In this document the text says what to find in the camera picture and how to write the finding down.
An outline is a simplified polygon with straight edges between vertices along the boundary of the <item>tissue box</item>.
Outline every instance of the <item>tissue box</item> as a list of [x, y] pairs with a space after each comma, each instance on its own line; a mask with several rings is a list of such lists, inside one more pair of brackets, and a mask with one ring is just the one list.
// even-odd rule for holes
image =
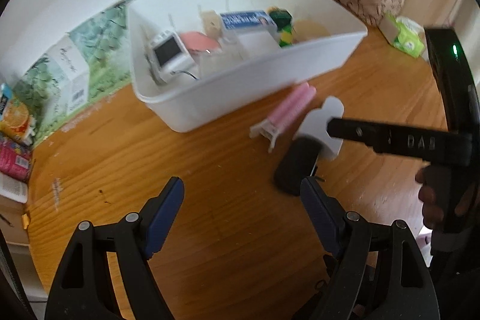
[[386, 14], [378, 28], [390, 45], [412, 57], [419, 57], [425, 51], [425, 31], [411, 19]]
[[46, 111], [53, 109], [55, 115], [69, 115], [88, 102], [88, 64], [68, 36], [52, 46], [46, 55], [50, 60], [47, 67], [52, 80], [56, 81], [54, 87], [57, 92]]

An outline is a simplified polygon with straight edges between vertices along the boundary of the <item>pink roller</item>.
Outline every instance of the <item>pink roller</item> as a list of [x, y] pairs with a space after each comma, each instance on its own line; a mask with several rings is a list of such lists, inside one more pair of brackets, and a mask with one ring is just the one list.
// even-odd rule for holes
[[267, 117], [272, 124], [277, 124], [289, 111], [290, 107], [295, 104], [295, 102], [301, 98], [305, 92], [310, 88], [308, 82], [302, 83], [290, 95], [285, 98], [285, 100], [270, 113]]
[[268, 152], [272, 152], [275, 142], [315, 97], [317, 90], [308, 83], [298, 86], [273, 112], [267, 119], [250, 128], [250, 138], [253, 139], [262, 134], [270, 140]]

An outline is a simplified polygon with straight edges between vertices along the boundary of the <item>metal pin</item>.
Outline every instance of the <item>metal pin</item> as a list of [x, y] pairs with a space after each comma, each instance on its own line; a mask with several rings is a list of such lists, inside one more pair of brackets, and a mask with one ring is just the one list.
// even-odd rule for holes
[[138, 213], [129, 213], [125, 217], [125, 220], [127, 220], [129, 223], [133, 223], [138, 220]]
[[88, 228], [90, 228], [90, 223], [88, 221], [82, 221], [80, 224], [78, 224], [78, 229], [81, 231], [86, 231]]
[[405, 221], [403, 220], [397, 220], [395, 221], [395, 225], [400, 228], [400, 229], [406, 229], [408, 227], [408, 225], [406, 224]]
[[358, 221], [360, 220], [360, 215], [355, 211], [349, 211], [346, 214], [346, 218], [349, 219], [350, 221]]

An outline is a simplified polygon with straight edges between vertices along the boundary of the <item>orange slice picture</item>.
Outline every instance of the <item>orange slice picture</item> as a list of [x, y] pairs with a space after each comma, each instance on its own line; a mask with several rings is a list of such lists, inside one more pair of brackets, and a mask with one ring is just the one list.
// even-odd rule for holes
[[28, 124], [28, 118], [29, 113], [25, 104], [14, 98], [5, 109], [3, 122], [16, 131], [22, 131], [20, 128]]

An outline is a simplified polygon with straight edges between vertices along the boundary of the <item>human hand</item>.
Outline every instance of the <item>human hand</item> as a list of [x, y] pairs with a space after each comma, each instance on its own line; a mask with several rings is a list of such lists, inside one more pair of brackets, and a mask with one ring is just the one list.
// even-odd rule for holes
[[[415, 175], [415, 181], [423, 185], [418, 191], [418, 199], [423, 202], [421, 211], [423, 215], [423, 225], [429, 229], [435, 229], [435, 227], [443, 221], [444, 213], [442, 208], [436, 204], [437, 197], [435, 190], [425, 182], [423, 170], [424, 168], [420, 169]], [[455, 214], [457, 216], [463, 216], [468, 212], [474, 196], [474, 188], [475, 186], [472, 184], [460, 199], [460, 202], [455, 208]], [[475, 205], [478, 205], [480, 202], [480, 191], [477, 191], [476, 197]]]

